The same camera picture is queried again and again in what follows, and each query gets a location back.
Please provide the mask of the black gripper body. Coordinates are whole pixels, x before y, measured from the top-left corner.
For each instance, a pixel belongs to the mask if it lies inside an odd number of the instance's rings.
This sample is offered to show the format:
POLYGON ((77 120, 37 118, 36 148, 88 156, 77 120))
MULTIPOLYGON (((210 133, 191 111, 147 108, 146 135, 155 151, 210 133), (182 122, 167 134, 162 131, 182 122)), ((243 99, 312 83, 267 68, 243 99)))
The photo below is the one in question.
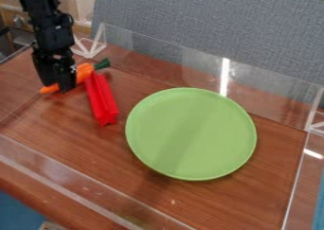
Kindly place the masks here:
POLYGON ((18 0, 33 27, 33 56, 44 59, 72 54, 73 18, 59 10, 59 0, 18 0))

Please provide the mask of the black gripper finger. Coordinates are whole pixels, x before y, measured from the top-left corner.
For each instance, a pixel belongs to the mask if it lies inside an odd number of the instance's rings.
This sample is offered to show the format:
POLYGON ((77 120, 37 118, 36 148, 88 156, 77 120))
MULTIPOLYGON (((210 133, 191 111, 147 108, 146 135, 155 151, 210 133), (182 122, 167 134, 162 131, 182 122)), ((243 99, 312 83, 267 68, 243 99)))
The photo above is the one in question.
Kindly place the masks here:
POLYGON ((71 56, 61 57, 57 66, 57 87, 67 93, 76 87, 76 63, 71 56))
POLYGON ((56 82, 55 64, 56 60, 51 56, 45 56, 36 52, 32 53, 34 70, 44 86, 49 86, 56 82))

